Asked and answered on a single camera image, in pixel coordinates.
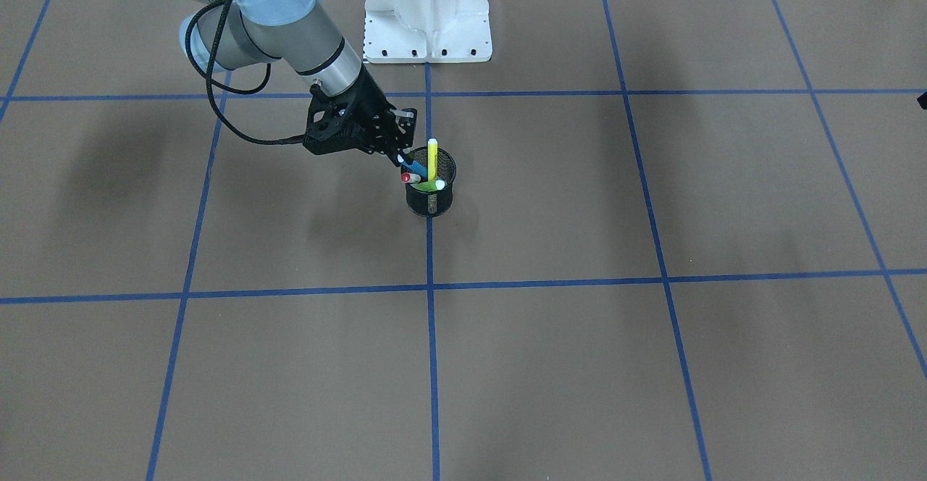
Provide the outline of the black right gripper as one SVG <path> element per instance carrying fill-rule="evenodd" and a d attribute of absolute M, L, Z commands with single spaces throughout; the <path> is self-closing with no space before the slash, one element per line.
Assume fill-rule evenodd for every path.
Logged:
<path fill-rule="evenodd" d="M 417 109 L 400 109 L 391 104 L 367 68 L 362 68 L 348 91 L 356 92 L 355 117 L 366 129 L 368 147 L 384 154 L 397 167 L 409 168 L 408 149 L 413 146 Z"/>

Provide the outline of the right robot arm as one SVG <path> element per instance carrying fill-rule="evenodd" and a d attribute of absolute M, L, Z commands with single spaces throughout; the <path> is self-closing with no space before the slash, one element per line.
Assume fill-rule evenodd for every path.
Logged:
<path fill-rule="evenodd" d="M 303 133 L 267 140 L 234 134 L 261 146 L 301 145 L 312 154 L 359 150 L 383 154 L 405 170 L 415 167 L 407 150 L 414 141 L 417 112 L 392 105 L 322 6 L 322 0 L 198 0 L 202 8 L 186 19 L 179 40 L 186 58 L 204 80 L 213 112 L 227 128 L 215 91 L 255 94 L 267 85 L 234 88 L 215 72 L 282 59 L 306 82 L 311 101 Z"/>

